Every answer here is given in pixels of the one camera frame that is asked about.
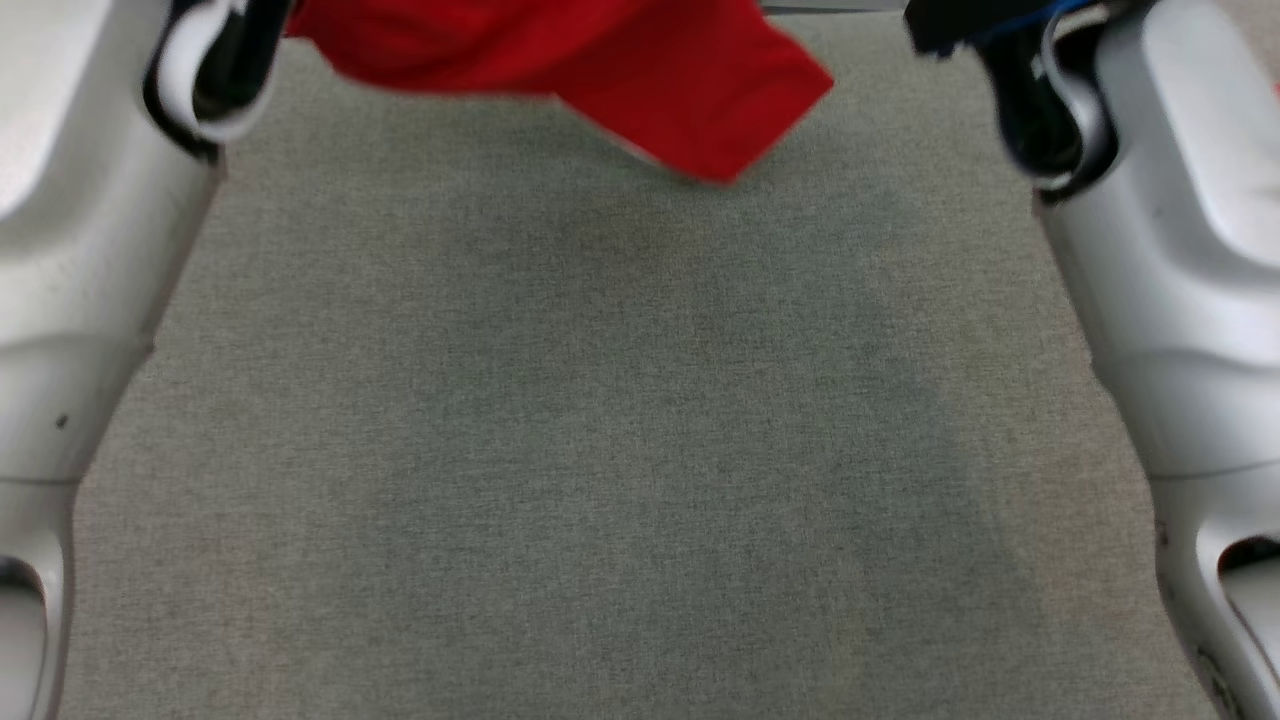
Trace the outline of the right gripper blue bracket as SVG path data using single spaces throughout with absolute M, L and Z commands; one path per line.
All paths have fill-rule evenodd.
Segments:
M 950 56 L 972 46 L 983 56 L 1033 56 L 1050 22 L 1084 1 L 910 1 L 904 13 L 915 53 Z

